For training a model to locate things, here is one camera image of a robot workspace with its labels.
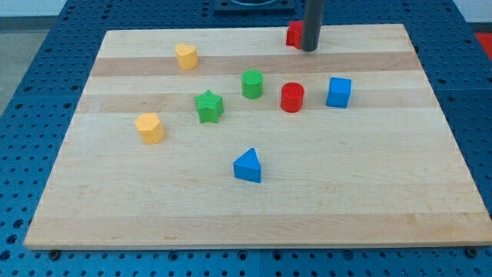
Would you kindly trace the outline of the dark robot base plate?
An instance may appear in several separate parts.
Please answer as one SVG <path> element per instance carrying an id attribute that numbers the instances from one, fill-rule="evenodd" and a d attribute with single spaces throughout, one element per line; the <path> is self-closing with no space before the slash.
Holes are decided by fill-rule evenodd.
<path id="1" fill-rule="evenodd" d="M 214 0 L 215 13 L 294 12 L 295 0 Z"/>

